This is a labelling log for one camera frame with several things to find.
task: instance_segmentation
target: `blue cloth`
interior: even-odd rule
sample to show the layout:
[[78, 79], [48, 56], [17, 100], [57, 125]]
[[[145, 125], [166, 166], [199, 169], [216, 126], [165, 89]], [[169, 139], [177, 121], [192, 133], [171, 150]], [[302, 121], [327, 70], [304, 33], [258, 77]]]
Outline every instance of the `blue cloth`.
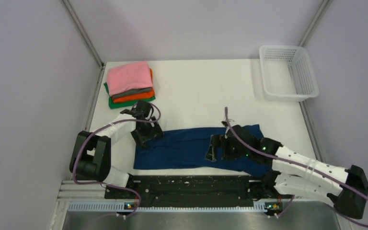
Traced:
[[[263, 137], [259, 125], [245, 126], [256, 138]], [[271, 170], [259, 165], [247, 157], [233, 161], [223, 161], [222, 148], [218, 149], [218, 160], [211, 162], [205, 159], [211, 135], [225, 134], [225, 127], [190, 128], [165, 131], [164, 137], [147, 142], [148, 149], [136, 146], [134, 169], [189, 169], [212, 167], [246, 172], [255, 177], [262, 177]]]

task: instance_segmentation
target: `green towel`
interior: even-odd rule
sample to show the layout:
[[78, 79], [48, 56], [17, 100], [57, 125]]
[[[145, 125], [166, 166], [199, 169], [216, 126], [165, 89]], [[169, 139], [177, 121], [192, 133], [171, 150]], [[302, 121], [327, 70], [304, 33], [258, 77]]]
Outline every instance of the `green towel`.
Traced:
[[[103, 84], [105, 86], [106, 92], [109, 95], [109, 90], [108, 90], [108, 84], [106, 84], [106, 82]], [[156, 99], [156, 96], [147, 98], [147, 99], [140, 99], [140, 101], [146, 101], [146, 102], [151, 102], [154, 99]], [[138, 102], [139, 100], [133, 100], [133, 101], [129, 101], [129, 102], [121, 102], [121, 103], [114, 103], [114, 101], [112, 100], [112, 97], [108, 98], [108, 106], [111, 109], [117, 109], [117, 108], [122, 108], [122, 107], [128, 107], [128, 106], [133, 106], [134, 104], [136, 104], [136, 102]]]

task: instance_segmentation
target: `white table surface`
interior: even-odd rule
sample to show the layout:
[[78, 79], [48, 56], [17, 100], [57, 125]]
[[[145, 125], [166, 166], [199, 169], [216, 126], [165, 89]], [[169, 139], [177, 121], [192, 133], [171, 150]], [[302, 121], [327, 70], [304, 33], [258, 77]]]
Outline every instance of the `white table surface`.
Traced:
[[[110, 68], [130, 62], [108, 62], [103, 83]], [[168, 60], [149, 61], [153, 70], [156, 99], [161, 110], [159, 121], [163, 131], [222, 127], [224, 107], [229, 118], [240, 125], [260, 124], [265, 137], [282, 142], [292, 150], [315, 158], [307, 128], [297, 102], [273, 102], [263, 97], [258, 59]], [[91, 131], [106, 125], [129, 107], [108, 107], [108, 94], [101, 85]], [[112, 165], [133, 175], [239, 175], [214, 168], [135, 170], [135, 142], [126, 135], [112, 146]]]

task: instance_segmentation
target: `pink towel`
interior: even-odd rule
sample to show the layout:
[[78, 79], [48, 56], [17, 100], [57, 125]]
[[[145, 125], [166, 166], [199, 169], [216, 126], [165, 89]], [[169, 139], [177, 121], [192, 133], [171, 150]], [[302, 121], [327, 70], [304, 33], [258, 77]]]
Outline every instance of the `pink towel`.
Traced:
[[146, 61], [109, 69], [106, 83], [108, 84], [110, 96], [131, 89], [153, 87], [149, 66]]

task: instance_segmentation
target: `white wall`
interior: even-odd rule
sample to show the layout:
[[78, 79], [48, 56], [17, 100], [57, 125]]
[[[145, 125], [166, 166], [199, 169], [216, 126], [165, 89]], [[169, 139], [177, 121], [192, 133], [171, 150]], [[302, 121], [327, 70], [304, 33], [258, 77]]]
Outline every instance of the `white wall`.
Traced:
[[59, 0], [0, 1], [0, 230], [48, 227], [97, 76]]
[[320, 89], [309, 108], [327, 158], [368, 177], [368, 1], [333, 1], [307, 49]]
[[321, 0], [70, 0], [102, 61], [258, 58], [297, 45]]

